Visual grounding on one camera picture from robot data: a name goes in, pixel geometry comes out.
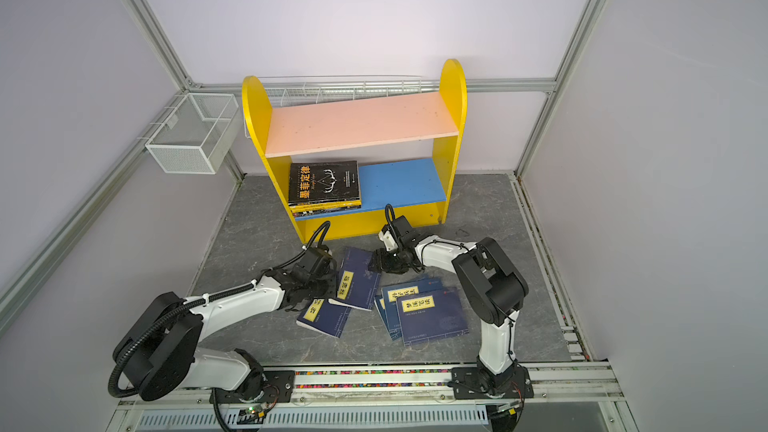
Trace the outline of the yellow cartoon boy book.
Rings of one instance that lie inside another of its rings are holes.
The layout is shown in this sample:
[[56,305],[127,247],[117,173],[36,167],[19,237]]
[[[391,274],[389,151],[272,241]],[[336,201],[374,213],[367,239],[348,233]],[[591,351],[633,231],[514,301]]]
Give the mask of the yellow cartoon boy book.
[[355,207],[360,207],[361,205],[362,205],[362,200],[358,198],[353,200],[301,203],[297,205],[290,205],[289,210],[292,213],[303,213],[303,212],[355,208]]

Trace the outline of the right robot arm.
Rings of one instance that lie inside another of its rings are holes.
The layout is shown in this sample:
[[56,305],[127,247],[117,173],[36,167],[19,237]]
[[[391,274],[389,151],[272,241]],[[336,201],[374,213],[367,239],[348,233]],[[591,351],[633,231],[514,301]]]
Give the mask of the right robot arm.
[[456,367],[449,386],[458,399],[507,397],[521,402],[533,396],[528,369],[514,352],[515,326],[529,286],[500,245],[443,239],[414,229],[404,216],[385,209],[378,237],[384,244],[375,267],[384,273],[421,272],[427,267],[456,274],[472,311],[481,320],[477,365]]

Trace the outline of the black yellow title book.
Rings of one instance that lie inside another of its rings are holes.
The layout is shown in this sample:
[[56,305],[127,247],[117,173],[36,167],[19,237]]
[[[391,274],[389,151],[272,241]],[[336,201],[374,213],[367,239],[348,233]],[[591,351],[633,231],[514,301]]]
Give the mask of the black yellow title book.
[[288,204],[304,206],[361,199],[356,161],[292,163]]

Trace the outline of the black wolf eye book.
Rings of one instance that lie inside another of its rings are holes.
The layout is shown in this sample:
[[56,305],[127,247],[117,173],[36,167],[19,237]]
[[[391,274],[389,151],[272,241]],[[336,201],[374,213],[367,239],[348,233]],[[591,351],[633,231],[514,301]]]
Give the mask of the black wolf eye book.
[[292,216],[296,220],[309,220],[310,218],[315,218],[315,217],[332,217],[332,216],[343,215],[345,213],[356,213],[360,209],[361,209],[360,206],[354,206],[354,207],[342,207],[342,208],[335,208],[335,209],[292,211]]

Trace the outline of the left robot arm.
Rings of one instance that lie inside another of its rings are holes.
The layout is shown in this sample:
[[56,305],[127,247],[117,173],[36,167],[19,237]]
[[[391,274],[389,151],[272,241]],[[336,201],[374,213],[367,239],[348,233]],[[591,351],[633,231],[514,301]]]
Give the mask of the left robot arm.
[[304,246],[242,285],[186,298],[157,296],[114,349],[109,395],[154,401],[179,388],[199,388],[242,402],[260,399],[270,385],[252,354],[206,349],[201,341],[248,318],[334,294],[337,269],[326,246]]

